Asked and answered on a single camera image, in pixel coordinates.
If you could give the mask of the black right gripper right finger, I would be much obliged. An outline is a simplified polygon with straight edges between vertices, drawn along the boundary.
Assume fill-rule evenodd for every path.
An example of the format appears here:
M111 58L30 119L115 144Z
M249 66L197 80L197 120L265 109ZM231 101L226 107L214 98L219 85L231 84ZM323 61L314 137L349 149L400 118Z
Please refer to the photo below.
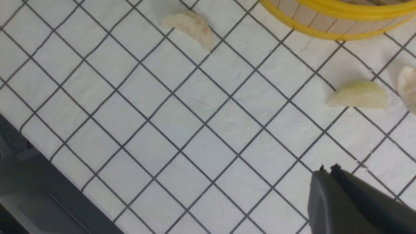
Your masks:
M338 164L330 175L366 221L382 234L414 234L415 210L395 201Z

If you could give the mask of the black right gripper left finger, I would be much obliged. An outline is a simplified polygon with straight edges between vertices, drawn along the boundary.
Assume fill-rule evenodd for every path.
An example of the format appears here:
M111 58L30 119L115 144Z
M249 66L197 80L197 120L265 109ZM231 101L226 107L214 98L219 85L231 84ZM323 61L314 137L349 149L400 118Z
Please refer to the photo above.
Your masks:
M312 173L307 213L312 234L381 234L323 166Z

